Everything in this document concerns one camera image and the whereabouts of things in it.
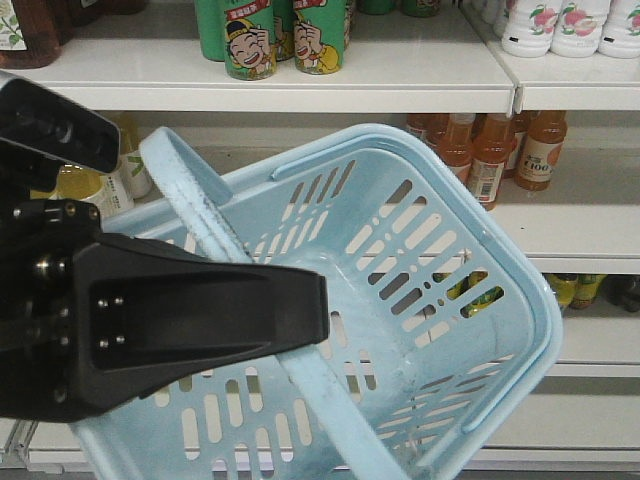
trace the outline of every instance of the white shelf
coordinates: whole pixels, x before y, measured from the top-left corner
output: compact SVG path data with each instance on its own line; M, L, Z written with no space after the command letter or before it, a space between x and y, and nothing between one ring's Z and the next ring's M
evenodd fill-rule
M640 272L638 150L563 150L551 184L507 179L494 218L540 271Z
M265 80L230 78L202 56L190 2L103 17L78 29L50 66L16 73L104 110L508 112L514 94L452 6L433 18L359 14L344 67L331 75L301 73L289 60Z
M640 59L596 52L567 58L548 52L521 58L502 49L500 39L470 6L467 19L517 86L514 110L640 110Z

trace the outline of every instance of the glass bottle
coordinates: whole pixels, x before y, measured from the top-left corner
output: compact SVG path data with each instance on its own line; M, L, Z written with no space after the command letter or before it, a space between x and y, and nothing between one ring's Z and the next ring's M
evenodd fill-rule
M545 190L551 182L567 134L565 110L545 110L531 121L515 182L531 191Z
M452 113L449 124L436 153L462 183L467 181L471 168L471 129L475 113Z
M132 15L147 7L149 0L101 0L105 15Z
M0 2L0 68L44 67L60 53L59 32L49 2Z
M102 15L102 0L66 0L71 23L76 27L88 25Z
M502 172L511 152L512 138L511 119L501 113L490 113L482 132L473 141L473 161L467 188L487 210L496 205Z
M502 178L513 178L516 173L518 159L520 158L522 148L524 147L527 130L529 130L529 125L531 125L531 112L524 111L514 115L512 122L514 129L513 149L509 154L509 159L507 160L507 165L504 168Z

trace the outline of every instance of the plastic bottle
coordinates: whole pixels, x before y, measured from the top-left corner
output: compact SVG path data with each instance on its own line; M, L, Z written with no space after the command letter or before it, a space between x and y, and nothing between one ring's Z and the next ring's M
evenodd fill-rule
M551 46L562 0L518 0L509 12L502 48L518 57L541 57Z
M500 113L487 115L482 132L473 141L473 161L467 188L487 210L496 205L512 141L511 119Z
M546 273L544 278L556 296L560 311L564 311L576 294L578 275L575 273Z
M609 17L602 28L598 51L610 57L640 56L640 2L613 0Z
M101 0L105 15L132 15L147 7L149 0Z
M527 137L527 130L531 125L531 112L524 111L513 116L514 142L513 149L509 154L507 165L504 168L502 178L513 178L516 173L518 159L524 147L524 141Z
M411 17L433 17L440 11L440 0L402 0L400 8Z
M570 307L582 310L591 305L598 295L598 289L602 285L602 281L606 277L606 274L595 273L578 275L578 286Z
M427 137L427 129L433 118L432 113L407 113L405 129L423 142Z
M444 137L444 134L447 131L447 125L449 125L448 113L432 114L424 139L431 150L436 151L438 148L440 140L442 140L442 137Z
M0 3L0 68L44 67L60 53L60 32L46 0Z
M144 197L153 188L153 181L138 150L138 124L128 112L114 112L110 118L120 128L120 162L125 184L134 199Z
M515 182L531 191L545 190L551 182L567 134L565 110L544 110L531 121Z
M56 190L60 198L73 198L93 203L98 207L103 218L112 214L107 191L100 175L93 170L64 165L58 174Z
M88 25L102 16L102 0L66 0L66 2L71 23L76 27Z
M436 153L464 184L471 168L471 129L475 113L452 113Z
M551 51L563 57L588 57L598 49L610 0L564 0Z

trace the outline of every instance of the cartoon character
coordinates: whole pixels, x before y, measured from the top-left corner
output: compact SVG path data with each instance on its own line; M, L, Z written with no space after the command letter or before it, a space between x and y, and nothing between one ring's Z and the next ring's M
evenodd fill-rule
M273 26L276 31L276 59L286 60L293 57L293 35L282 28L282 18L273 17Z
M275 50L269 43L269 30L241 18L227 22L227 51L236 67L249 70L248 77L259 78L275 66Z
M298 15L293 26L296 61L309 73L333 73L340 70L338 51L322 43L322 31Z

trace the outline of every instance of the green can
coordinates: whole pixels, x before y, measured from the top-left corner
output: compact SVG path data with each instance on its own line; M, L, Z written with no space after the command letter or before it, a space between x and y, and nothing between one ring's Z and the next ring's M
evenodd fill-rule
M433 17L440 11L440 0L402 0L401 9L411 17Z
M358 11L367 15L384 15L395 8L395 0L358 0Z
M224 63L229 76L260 80L276 71L275 29L270 0L221 0Z
M273 0L276 61L278 62L293 57L293 17L291 0Z
M195 5L202 55L209 60L223 62L222 24L216 0L196 0Z
M345 0L294 0L296 68L326 75L340 70L345 45Z

